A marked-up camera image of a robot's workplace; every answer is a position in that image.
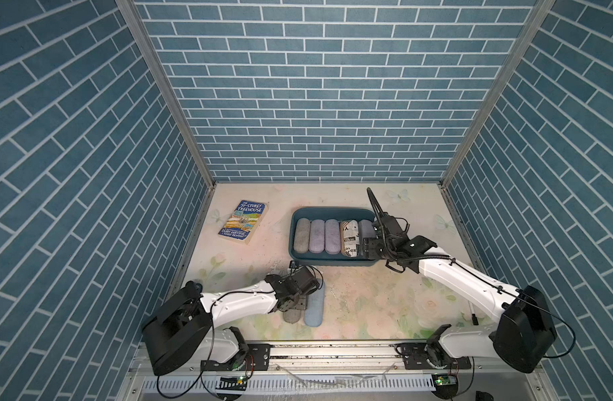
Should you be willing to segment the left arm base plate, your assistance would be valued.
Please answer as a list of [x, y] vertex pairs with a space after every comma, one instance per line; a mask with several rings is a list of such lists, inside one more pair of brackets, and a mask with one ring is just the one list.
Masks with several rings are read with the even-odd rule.
[[216, 360], [210, 359], [201, 362], [201, 368], [207, 371], [226, 372], [226, 371], [241, 371], [245, 368], [258, 371], [267, 371], [271, 358], [270, 344], [249, 344], [249, 349], [246, 354], [239, 351], [234, 357], [224, 363], [218, 363]]

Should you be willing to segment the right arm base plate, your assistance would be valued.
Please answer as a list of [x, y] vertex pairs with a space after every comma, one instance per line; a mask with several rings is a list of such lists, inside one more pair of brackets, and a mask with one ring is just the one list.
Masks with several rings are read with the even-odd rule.
[[397, 355], [403, 359], [406, 370], [451, 369], [452, 371], [458, 371], [471, 369], [472, 367], [469, 358], [454, 359], [437, 344], [407, 342], [396, 344], [394, 349]]

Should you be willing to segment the black marker pen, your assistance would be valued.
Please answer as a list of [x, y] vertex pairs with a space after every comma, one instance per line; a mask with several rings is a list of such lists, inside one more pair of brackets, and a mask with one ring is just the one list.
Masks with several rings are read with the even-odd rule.
[[468, 302], [468, 306], [469, 306], [469, 311], [471, 313], [471, 320], [472, 320], [472, 324], [473, 326], [478, 326], [479, 325], [479, 321], [478, 321], [478, 317], [475, 313], [475, 307], [471, 302]]

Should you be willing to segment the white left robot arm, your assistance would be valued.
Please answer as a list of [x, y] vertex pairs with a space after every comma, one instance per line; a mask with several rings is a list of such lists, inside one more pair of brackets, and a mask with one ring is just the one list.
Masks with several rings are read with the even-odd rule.
[[269, 274], [249, 287], [226, 292], [204, 292], [199, 283], [187, 282], [143, 324], [154, 374], [170, 374], [194, 356], [218, 364], [242, 363], [248, 344], [232, 322], [289, 311], [323, 284], [322, 276], [308, 266], [285, 276]]

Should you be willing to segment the aluminium front rail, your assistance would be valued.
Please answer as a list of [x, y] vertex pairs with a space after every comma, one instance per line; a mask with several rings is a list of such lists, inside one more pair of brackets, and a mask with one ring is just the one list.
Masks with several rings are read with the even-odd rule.
[[[357, 341], [277, 341], [248, 342], [249, 344], [270, 344], [271, 358], [269, 369], [264, 373], [282, 373], [291, 371], [294, 374], [343, 373], [343, 374], [378, 374], [387, 371], [396, 373], [431, 373], [448, 372], [447, 369], [406, 370], [403, 359], [397, 355], [394, 346], [400, 343], [422, 342], [404, 340], [357, 340]], [[476, 373], [512, 374], [511, 369], [499, 359], [469, 357]], [[201, 359], [194, 356], [181, 368], [174, 371], [176, 375], [199, 374]], [[471, 369], [452, 371], [452, 373], [467, 374]], [[129, 368], [130, 374], [154, 376], [145, 346], [140, 344], [138, 353]]]

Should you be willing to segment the dark grey glasses case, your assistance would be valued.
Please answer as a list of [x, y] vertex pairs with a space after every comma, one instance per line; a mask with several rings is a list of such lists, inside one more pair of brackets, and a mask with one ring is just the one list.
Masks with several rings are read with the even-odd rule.
[[302, 311], [291, 309], [282, 313], [283, 320], [289, 324], [296, 324], [302, 318]]

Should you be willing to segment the newspaper print glasses case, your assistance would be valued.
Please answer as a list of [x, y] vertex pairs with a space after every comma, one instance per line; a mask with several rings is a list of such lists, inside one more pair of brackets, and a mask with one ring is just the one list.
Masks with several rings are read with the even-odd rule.
[[358, 221], [346, 220], [340, 223], [341, 254], [345, 257], [355, 258], [360, 249], [360, 231]]

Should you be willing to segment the teal plastic storage bin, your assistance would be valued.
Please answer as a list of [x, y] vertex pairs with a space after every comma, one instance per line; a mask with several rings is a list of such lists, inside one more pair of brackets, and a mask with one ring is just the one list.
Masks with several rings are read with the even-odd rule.
[[288, 242], [289, 254], [293, 260], [302, 264], [311, 266], [338, 266], [338, 267], [370, 267], [376, 263], [376, 260], [370, 260], [366, 257], [346, 257], [341, 253], [330, 255], [326, 251], [314, 254], [312, 252], [298, 253], [294, 250], [294, 237], [297, 222], [301, 218], [306, 218], [309, 221], [313, 220], [329, 220], [334, 219], [341, 221], [348, 220], [375, 220], [375, 214], [372, 210], [359, 207], [302, 207], [295, 210], [291, 217], [290, 237]]

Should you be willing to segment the colourful paperback book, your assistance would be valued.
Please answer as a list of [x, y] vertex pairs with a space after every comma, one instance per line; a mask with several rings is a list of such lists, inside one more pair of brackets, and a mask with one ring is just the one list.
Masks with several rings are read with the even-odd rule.
[[268, 205], [242, 200], [218, 232], [220, 237], [247, 244], [259, 227]]

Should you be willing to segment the light blue glasses case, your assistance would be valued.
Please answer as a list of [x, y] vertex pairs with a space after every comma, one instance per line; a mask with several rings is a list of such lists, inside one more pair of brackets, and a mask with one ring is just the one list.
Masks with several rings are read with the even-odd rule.
[[310, 294], [307, 299], [307, 308], [304, 312], [304, 324], [308, 327], [320, 327], [324, 317], [326, 285], [319, 280], [319, 288]]

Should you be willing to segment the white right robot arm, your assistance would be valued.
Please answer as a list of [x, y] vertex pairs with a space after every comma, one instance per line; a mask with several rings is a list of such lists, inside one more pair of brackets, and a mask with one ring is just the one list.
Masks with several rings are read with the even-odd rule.
[[489, 324], [444, 324], [427, 340], [428, 362], [445, 368], [453, 359], [500, 359], [524, 374], [534, 371], [555, 343], [554, 317], [540, 290], [500, 282], [463, 265], [424, 236], [408, 237], [396, 217], [376, 216], [376, 235], [363, 240], [370, 259], [381, 259], [393, 272], [407, 269], [448, 287], [483, 312]]

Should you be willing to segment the lavender fabric glasses case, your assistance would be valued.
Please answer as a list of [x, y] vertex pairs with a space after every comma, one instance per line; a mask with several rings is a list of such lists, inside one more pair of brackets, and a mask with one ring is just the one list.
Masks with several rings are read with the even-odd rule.
[[324, 220], [311, 221], [309, 252], [313, 254], [323, 253], [326, 245], [326, 223]]

